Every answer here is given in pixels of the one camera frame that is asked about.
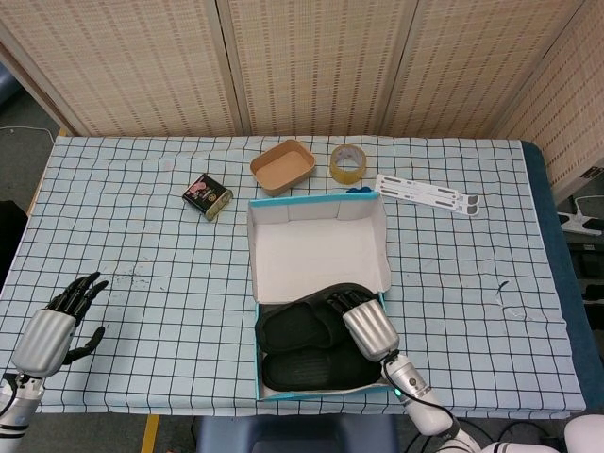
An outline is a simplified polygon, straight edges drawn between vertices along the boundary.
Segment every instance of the white box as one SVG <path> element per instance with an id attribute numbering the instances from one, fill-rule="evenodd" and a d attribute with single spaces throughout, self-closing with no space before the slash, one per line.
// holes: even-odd
<path id="1" fill-rule="evenodd" d="M 254 298 L 284 304 L 336 283 L 388 291 L 386 212 L 379 193 L 337 193 L 252 200 L 247 237 Z M 261 382 L 257 348 L 257 398 L 290 399 L 387 388 L 376 383 L 347 391 L 276 392 Z"/>

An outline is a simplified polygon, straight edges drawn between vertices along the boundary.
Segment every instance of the slipper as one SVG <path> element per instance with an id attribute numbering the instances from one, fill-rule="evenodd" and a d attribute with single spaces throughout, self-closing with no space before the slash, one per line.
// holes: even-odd
<path id="1" fill-rule="evenodd" d="M 279 354 L 304 347 L 329 348 L 350 339 L 342 314 L 327 302 L 334 294 L 353 294 L 357 305 L 376 297 L 361 285 L 341 283 L 274 310 L 263 307 L 256 323 L 260 350 Z"/>
<path id="2" fill-rule="evenodd" d="M 269 354 L 262 361 L 264 385 L 279 392 L 356 389 L 380 376 L 379 363 L 367 360 L 352 340 L 330 349 Z"/>

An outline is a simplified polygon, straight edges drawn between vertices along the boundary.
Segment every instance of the table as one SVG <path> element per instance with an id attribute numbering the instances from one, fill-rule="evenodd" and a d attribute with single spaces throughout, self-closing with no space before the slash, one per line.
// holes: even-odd
<path id="1" fill-rule="evenodd" d="M 403 411 L 392 393 L 256 400 L 245 220 L 247 201 L 265 195 L 248 165 L 287 138 L 57 139 L 0 297 L 0 364 L 59 288 L 97 269 L 111 283 L 76 333 L 84 344 L 102 323 L 106 338 L 48 379 L 43 411 Z M 297 139 L 317 168 L 293 195 L 345 190 L 327 173 L 341 143 L 367 154 L 363 185 L 384 173 L 483 195 L 473 219 L 385 200 L 386 310 L 444 404 L 518 417 L 585 407 L 520 142 Z M 203 172 L 235 195 L 214 223 L 180 198 Z"/>

